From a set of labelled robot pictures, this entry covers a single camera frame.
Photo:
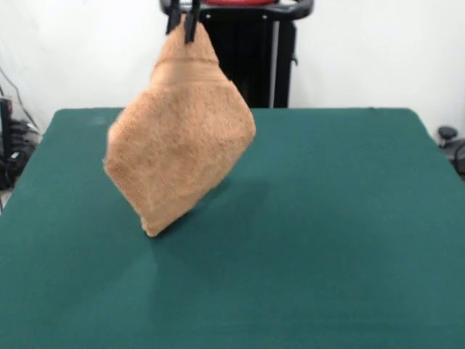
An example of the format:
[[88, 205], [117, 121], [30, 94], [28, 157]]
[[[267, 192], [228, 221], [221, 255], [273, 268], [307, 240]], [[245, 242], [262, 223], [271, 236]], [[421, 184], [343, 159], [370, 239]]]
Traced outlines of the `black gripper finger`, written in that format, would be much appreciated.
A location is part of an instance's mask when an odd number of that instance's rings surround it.
[[181, 20], [179, 0], [171, 0], [167, 9], [168, 22], [166, 26], [166, 35], [169, 35], [179, 25]]
[[195, 32], [200, 11], [200, 0], [181, 1], [181, 12], [185, 29], [185, 44], [190, 44], [195, 40]]

